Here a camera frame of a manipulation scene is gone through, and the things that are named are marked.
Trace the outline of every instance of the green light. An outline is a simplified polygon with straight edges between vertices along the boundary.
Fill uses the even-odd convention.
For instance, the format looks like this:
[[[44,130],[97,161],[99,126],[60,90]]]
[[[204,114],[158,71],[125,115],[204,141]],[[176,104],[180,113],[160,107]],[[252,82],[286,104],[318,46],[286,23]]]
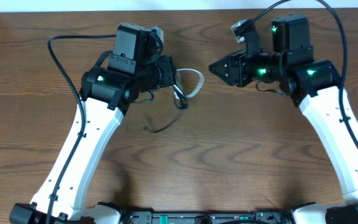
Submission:
[[[314,74],[314,72],[316,72],[316,71],[314,71],[314,70],[308,70],[307,72],[308,72],[309,75],[312,76],[312,75]]]
[[[258,72],[259,72],[259,75],[264,75],[264,74],[266,74],[266,68],[259,69]]]

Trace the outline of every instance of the wood grain tabletop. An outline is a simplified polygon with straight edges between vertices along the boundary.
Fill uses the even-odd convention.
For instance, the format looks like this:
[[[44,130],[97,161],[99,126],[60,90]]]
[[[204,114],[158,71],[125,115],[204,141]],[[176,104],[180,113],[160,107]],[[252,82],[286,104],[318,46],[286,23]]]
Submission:
[[[243,48],[230,26],[261,10],[0,13],[0,223],[17,202],[29,203],[71,127],[75,99],[47,50],[57,34],[113,34],[122,22],[159,26],[164,54],[177,68],[204,73],[205,84],[186,111],[170,89],[149,104],[131,105],[110,139],[89,187],[86,206],[111,201],[156,211],[247,211],[305,202],[341,203],[333,166],[317,134],[289,98],[227,86],[208,65]],[[274,10],[257,28],[272,51],[270,21],[305,14],[315,58],[341,71],[342,47],[324,9]],[[338,9],[349,48],[346,89],[358,119],[358,9]],[[57,40],[57,57],[77,88],[114,39]],[[186,90],[198,82],[183,73]],[[161,133],[156,128],[180,119]]]

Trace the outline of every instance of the white loop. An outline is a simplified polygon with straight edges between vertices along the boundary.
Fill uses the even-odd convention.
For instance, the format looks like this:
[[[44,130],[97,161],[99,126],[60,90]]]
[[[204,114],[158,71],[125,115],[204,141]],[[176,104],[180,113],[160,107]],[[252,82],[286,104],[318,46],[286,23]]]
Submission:
[[[199,90],[201,89],[201,87],[203,87],[204,85],[204,75],[195,70],[195,69],[191,69],[191,68],[181,68],[181,69],[177,69],[177,71],[185,71],[185,70],[189,70],[189,71],[192,71],[192,72],[195,72],[198,74],[198,76],[200,77],[200,80],[198,81],[198,84],[196,86],[196,88],[189,94],[189,95],[186,95],[185,97],[187,98],[192,98],[194,97],[195,95],[197,95],[197,93],[199,92]],[[179,97],[177,95],[176,92],[173,92],[175,94],[175,98],[179,100]]]

